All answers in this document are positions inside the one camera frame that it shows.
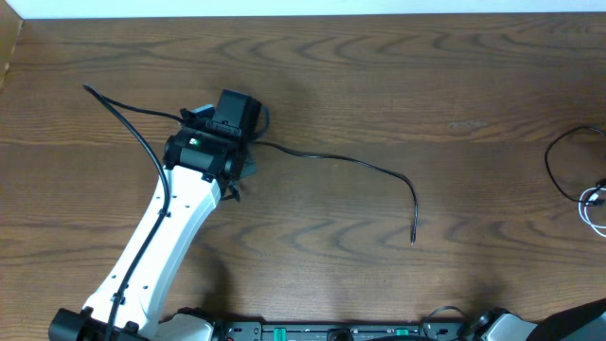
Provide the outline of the black USB cable blue plug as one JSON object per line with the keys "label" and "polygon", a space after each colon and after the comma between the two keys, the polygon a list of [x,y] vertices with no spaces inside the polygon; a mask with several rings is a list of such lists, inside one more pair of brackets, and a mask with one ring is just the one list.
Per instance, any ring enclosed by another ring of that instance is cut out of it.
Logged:
{"label": "black USB cable blue plug", "polygon": [[288,155],[300,157],[300,158],[329,159],[329,160],[345,161],[345,162],[349,162],[349,163],[356,164],[359,166],[363,166],[365,168],[368,168],[368,169],[371,169],[371,170],[374,170],[374,171],[380,172],[382,174],[386,174],[386,175],[389,175],[391,177],[401,180],[409,188],[409,190],[411,192],[412,200],[413,200],[413,218],[412,218],[413,221],[411,223],[411,228],[410,228],[410,243],[411,243],[411,245],[415,245],[415,243],[417,241],[418,224],[419,224],[419,198],[417,196],[417,192],[414,188],[412,181],[404,174],[401,174],[401,173],[398,173],[398,172],[395,172],[392,170],[387,170],[387,169],[369,164],[367,162],[364,162],[364,161],[361,161],[361,160],[358,160],[358,159],[355,159],[352,157],[339,155],[339,154],[302,152],[302,151],[293,150],[293,149],[287,148],[285,146],[279,145],[275,142],[269,142],[269,141],[255,141],[255,142],[252,142],[252,144],[257,145],[257,146],[270,147],[270,148],[276,149],[280,152],[286,153]]}

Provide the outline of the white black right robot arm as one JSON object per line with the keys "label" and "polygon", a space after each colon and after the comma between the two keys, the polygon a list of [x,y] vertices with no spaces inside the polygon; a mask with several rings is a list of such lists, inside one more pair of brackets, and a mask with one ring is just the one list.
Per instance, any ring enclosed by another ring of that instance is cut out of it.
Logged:
{"label": "white black right robot arm", "polygon": [[605,341],[605,299],[552,314],[534,323],[503,308],[486,312],[468,326],[465,340]]}

